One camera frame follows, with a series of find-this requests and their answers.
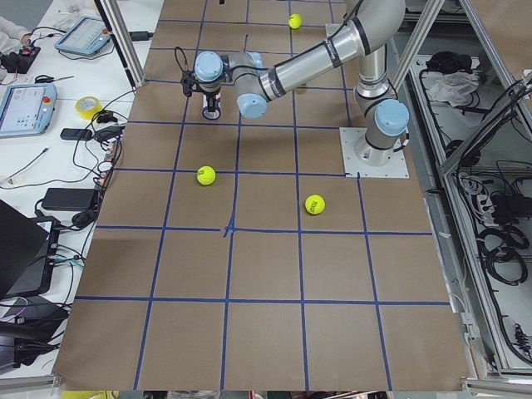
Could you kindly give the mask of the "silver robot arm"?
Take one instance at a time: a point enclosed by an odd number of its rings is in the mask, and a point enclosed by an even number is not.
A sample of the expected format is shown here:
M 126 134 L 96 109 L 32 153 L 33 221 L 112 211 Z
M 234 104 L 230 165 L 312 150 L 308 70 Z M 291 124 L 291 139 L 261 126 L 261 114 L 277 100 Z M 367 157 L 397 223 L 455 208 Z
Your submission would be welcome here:
M 365 135 L 355 144 L 356 157 L 380 167 L 400 149 L 396 145 L 409 121 L 408 109 L 392 98 L 387 76 L 387 42 L 405 16 L 403 1 L 348 1 L 340 27 L 320 43 L 276 65 L 265 67 L 257 52 L 219 55 L 201 52 L 194 65 L 177 62 L 185 96 L 199 92 L 213 117 L 221 86 L 230 83 L 237 92 L 241 116 L 258 119 L 268 104 L 352 59 L 359 60 L 357 103 L 367 118 Z

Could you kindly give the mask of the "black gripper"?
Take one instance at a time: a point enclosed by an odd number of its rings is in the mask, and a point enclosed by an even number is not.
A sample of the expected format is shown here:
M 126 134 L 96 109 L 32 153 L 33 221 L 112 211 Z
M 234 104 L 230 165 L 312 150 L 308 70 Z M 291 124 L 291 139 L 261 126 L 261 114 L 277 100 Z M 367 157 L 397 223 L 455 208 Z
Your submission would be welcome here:
M 183 94 L 191 97 L 194 92 L 204 95 L 204 107 L 211 111 L 217 107 L 217 95 L 220 93 L 220 73 L 200 73 L 193 70 L 183 70 L 181 80 Z

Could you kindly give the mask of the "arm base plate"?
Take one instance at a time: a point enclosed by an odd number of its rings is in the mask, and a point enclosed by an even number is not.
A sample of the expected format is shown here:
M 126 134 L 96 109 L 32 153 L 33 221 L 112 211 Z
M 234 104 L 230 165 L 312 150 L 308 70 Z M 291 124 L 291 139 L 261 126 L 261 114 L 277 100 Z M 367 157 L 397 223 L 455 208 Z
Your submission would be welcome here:
M 404 152 L 377 150 L 366 141 L 366 128 L 341 127 L 344 174 L 352 178 L 408 179 Z

